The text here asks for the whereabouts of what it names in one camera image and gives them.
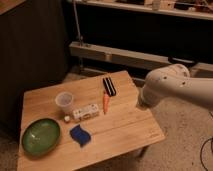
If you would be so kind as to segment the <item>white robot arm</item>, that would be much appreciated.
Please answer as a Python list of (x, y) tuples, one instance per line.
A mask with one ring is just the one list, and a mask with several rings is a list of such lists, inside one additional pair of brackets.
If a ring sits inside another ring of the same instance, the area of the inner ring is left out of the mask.
[(140, 90), (140, 102), (154, 107), (166, 97), (177, 97), (213, 111), (213, 78), (191, 77), (182, 64), (150, 71)]

